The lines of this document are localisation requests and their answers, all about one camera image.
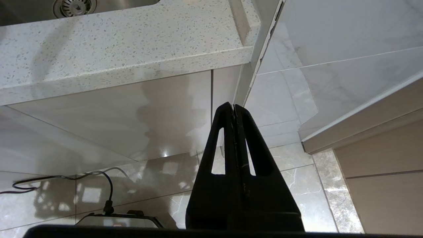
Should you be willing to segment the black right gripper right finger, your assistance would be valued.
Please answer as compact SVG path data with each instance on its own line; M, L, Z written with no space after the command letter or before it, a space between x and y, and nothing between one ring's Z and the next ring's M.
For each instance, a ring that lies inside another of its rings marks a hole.
M235 105L242 221L248 229L304 231L301 212L247 109Z

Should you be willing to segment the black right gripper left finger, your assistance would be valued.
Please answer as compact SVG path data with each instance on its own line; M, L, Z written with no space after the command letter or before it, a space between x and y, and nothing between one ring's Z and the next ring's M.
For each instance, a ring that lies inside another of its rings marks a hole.
M223 175L212 167L219 132L224 133ZM226 102L216 109L210 133L186 209L188 229L247 230L244 172L248 170L245 141L241 140L237 105Z

